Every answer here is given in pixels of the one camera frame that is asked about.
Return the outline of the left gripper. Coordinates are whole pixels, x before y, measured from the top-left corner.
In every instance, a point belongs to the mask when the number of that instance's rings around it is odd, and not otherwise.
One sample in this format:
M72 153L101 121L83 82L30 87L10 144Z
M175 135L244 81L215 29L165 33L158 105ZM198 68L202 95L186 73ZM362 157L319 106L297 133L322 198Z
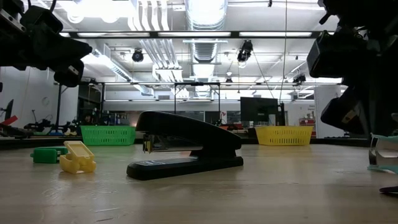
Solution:
M59 34L1 34L1 66L26 70L51 69L54 80L67 87L76 87L83 76L83 57L92 47Z

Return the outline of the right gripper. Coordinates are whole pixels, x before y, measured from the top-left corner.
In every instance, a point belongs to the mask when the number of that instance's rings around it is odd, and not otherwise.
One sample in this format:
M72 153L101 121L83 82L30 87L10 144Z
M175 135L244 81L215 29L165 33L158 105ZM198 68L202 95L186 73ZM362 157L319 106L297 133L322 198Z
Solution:
M355 134L397 129L397 36L364 40L323 31L307 57L313 78L339 78L347 89L322 110L323 123Z

